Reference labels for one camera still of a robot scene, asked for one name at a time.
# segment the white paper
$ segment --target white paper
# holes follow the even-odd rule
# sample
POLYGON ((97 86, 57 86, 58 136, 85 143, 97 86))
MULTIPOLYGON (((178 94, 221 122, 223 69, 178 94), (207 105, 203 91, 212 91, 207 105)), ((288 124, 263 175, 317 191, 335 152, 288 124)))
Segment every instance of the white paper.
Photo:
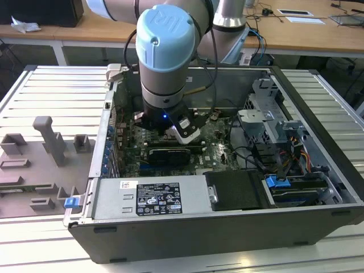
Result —
POLYGON ((32 31, 39 31, 40 27, 37 23, 24 23, 19 20, 16 20, 14 17, 11 17, 13 22, 11 23, 12 28, 16 29, 21 33, 32 32, 32 31))
POLYGON ((305 23, 305 24, 325 24, 319 19, 313 18, 297 18, 297 17, 286 17, 291 23, 305 23))

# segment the table leg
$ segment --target table leg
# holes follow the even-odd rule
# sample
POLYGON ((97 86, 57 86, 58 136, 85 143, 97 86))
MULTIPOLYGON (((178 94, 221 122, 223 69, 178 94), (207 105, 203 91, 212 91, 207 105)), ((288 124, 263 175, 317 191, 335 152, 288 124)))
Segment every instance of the table leg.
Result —
POLYGON ((107 52, 106 52, 106 47, 101 48, 101 54, 102 54, 102 60, 103 61, 108 61, 109 60, 109 58, 107 56, 107 52))
POLYGON ((51 47, 56 55, 58 65, 69 65, 61 41, 53 41, 51 47))
POLYGON ((356 110, 357 114, 361 117, 364 117, 364 101, 360 104, 358 109, 356 110))

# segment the blue drive latch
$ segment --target blue drive latch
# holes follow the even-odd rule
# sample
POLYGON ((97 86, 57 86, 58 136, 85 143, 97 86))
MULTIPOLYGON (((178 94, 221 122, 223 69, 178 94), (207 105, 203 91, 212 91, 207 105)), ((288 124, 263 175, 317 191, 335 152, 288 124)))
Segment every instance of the blue drive latch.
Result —
POLYGON ((266 182, 269 188, 280 188, 280 187, 290 187, 291 183, 286 178, 285 180, 278 180, 276 175, 270 175, 266 178, 266 182))
POLYGON ((68 197, 64 201, 65 209, 79 209, 80 208, 80 198, 79 197, 68 197))

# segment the sticker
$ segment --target sticker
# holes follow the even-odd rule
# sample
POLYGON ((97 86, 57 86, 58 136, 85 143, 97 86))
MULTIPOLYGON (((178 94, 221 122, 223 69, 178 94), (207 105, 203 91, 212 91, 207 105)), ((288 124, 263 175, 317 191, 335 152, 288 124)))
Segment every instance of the sticker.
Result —
POLYGON ((182 213, 179 183, 136 184, 135 186, 138 216, 182 213))
POLYGON ((138 181, 120 181, 121 189, 136 189, 138 185, 138 181))

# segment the power cable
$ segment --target power cable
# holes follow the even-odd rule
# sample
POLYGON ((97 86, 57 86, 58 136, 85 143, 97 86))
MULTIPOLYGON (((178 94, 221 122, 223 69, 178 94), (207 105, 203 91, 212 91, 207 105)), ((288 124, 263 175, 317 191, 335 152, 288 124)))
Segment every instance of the power cable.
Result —
POLYGON ((129 37, 126 40, 125 46, 124 46, 124 50, 123 50, 123 57, 124 57, 124 62, 126 64, 126 66, 128 67, 129 70, 132 70, 131 65, 128 63, 127 61, 127 56, 126 56, 126 51, 127 51, 127 47, 130 44, 132 38, 134 37, 134 35, 137 34, 137 30, 133 30, 132 33, 129 35, 129 37))
POLYGON ((199 92, 202 92, 206 89, 208 89, 211 85, 213 85, 216 81, 216 78, 217 78, 217 72, 218 72, 218 57, 217 57, 217 46, 216 46, 216 40, 215 40, 215 34, 214 34, 214 31, 213 29, 210 30, 211 32, 211 38, 212 38, 212 44, 213 44, 213 48, 214 48, 214 58, 215 58, 215 67, 214 67, 214 71, 215 71, 215 74, 211 80, 211 82, 206 85, 206 86, 202 86, 202 87, 199 87, 199 88, 195 88, 195 89, 192 89, 190 91, 187 91, 184 93, 183 96, 188 96, 188 95, 192 95, 192 94, 196 94, 196 93, 199 93, 199 92))
POLYGON ((217 90, 216 90, 215 80, 211 76, 211 74, 208 71, 206 65, 201 61, 200 57, 197 54, 196 54, 196 59, 200 63, 200 65, 202 65, 202 67, 204 68, 204 71, 206 72, 206 74, 209 76, 210 82, 212 82, 213 95, 212 95, 212 106, 211 106, 211 109, 210 109, 210 114, 212 114, 214 112, 214 110, 215 110, 215 107, 216 107, 216 96, 217 96, 217 90))

